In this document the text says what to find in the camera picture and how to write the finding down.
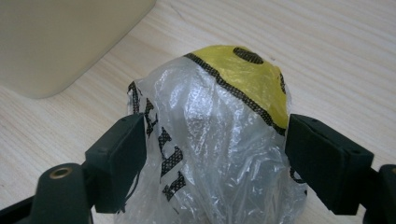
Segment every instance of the clear plastic bag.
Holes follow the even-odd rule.
[[[160,66],[128,95],[128,113],[145,113],[148,157],[116,223],[292,223],[302,212],[277,67],[213,46]]]

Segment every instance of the wooden table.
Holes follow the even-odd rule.
[[[128,84],[208,45],[242,45],[278,65],[293,113],[317,118],[396,163],[396,2],[391,0],[158,0],[102,60],[65,91],[28,99],[0,87],[0,209],[35,193],[50,167],[84,161],[126,115]],[[360,223],[336,217],[308,191],[297,223]],[[111,215],[94,215],[111,223]]]

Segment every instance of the screw hole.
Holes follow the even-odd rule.
[[[50,173],[49,177],[51,179],[61,179],[64,178],[67,175],[70,175],[72,173],[73,169],[70,167],[61,167],[57,170],[54,170]]]

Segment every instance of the smiley face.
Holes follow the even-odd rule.
[[[234,46],[211,46],[185,57],[198,63],[221,87],[243,101],[279,134],[285,134],[287,96],[278,67],[249,49]]]

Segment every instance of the beige object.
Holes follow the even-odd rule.
[[[155,0],[0,1],[0,83],[32,98],[64,90]]]

